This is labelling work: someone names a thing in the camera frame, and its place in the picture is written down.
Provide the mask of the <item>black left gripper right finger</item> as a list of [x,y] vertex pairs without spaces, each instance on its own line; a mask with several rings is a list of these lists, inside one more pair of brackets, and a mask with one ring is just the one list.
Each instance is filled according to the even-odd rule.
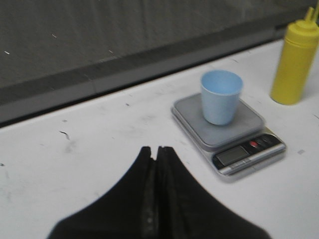
[[158,148],[157,184],[161,239],[270,238],[209,194],[172,147]]

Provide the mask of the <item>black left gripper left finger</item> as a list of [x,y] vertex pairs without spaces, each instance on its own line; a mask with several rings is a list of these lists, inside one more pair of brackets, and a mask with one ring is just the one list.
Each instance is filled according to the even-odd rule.
[[124,176],[97,201],[56,224],[50,239],[157,239],[156,162],[142,147]]

